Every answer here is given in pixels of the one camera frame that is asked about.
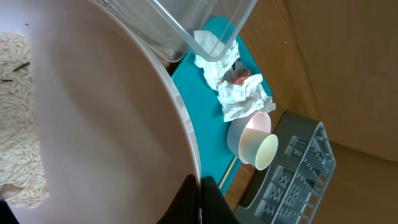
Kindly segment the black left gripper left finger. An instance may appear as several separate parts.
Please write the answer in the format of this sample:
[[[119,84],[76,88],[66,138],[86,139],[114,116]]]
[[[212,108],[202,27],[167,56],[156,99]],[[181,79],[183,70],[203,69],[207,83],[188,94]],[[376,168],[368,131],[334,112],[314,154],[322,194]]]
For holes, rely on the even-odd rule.
[[[199,224],[199,189],[194,175],[187,175],[169,208],[157,224]]]

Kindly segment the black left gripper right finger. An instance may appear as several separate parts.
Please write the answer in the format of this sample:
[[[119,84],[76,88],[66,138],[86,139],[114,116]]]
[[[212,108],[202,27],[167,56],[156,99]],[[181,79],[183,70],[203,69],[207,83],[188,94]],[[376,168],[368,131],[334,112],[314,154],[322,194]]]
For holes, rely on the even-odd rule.
[[[210,176],[201,180],[201,210],[203,224],[239,224],[214,178]]]

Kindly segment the pink plate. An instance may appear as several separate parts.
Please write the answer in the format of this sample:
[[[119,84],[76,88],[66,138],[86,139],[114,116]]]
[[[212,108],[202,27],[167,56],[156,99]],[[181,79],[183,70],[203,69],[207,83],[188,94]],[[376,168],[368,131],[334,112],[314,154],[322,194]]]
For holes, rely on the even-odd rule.
[[[20,223],[156,223],[200,176],[182,100],[152,51],[94,1],[1,1],[28,35],[49,197]]]

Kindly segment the red wrapper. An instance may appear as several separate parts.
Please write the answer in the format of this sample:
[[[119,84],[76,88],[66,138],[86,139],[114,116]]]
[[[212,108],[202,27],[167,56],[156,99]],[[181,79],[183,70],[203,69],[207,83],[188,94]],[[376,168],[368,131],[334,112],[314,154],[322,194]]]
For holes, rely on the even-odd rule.
[[[244,81],[252,75],[251,71],[248,69],[242,69],[239,75],[232,80],[233,84],[242,85]]]

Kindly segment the white napkin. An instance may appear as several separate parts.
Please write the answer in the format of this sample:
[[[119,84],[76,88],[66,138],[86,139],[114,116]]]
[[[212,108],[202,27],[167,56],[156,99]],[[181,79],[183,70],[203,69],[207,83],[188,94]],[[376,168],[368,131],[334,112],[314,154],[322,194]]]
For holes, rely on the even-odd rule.
[[[218,93],[217,99],[225,122],[247,117],[255,111],[270,113],[276,109],[272,97],[266,93],[262,85],[262,74],[252,73],[242,85],[232,83],[244,69],[239,43],[236,40],[232,41],[219,61],[209,62],[196,55],[194,64],[203,70],[208,86]]]

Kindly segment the pile of rice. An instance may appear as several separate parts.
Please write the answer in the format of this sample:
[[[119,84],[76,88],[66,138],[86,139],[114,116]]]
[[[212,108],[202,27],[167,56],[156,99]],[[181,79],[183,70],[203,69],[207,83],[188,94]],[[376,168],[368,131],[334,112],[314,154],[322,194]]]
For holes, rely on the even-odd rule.
[[[37,207],[49,196],[33,114],[34,75],[26,35],[1,33],[1,198]]]

